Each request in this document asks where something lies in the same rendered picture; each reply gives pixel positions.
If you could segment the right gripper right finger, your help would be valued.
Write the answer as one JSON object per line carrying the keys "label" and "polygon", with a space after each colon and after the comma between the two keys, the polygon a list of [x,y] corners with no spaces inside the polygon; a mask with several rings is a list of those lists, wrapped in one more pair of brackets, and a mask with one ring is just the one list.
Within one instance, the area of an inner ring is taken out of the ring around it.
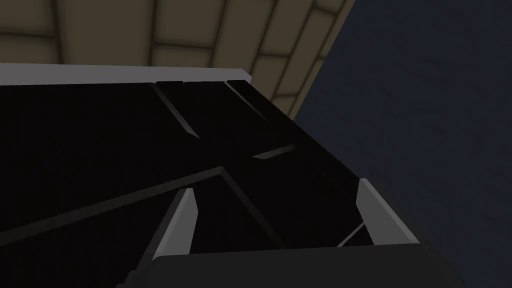
{"label": "right gripper right finger", "polygon": [[434,256],[439,255],[407,214],[388,195],[381,195],[366,178],[359,180],[355,203],[373,244],[421,244]]}

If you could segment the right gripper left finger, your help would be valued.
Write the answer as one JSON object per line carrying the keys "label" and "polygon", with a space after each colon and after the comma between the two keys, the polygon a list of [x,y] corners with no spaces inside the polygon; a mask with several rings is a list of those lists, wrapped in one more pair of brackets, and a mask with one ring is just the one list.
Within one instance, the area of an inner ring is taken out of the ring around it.
{"label": "right gripper left finger", "polygon": [[137,266],[140,272],[161,256],[188,255],[198,218],[198,206],[192,188],[180,189]]}

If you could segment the black cabinet with grey top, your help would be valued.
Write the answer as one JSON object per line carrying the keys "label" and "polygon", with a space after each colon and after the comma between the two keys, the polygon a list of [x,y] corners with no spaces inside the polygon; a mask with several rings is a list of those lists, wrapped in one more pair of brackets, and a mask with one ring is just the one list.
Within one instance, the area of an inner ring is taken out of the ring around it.
{"label": "black cabinet with grey top", "polygon": [[192,189],[189,252],[339,245],[359,178],[244,80],[0,86],[0,288],[118,288]]}

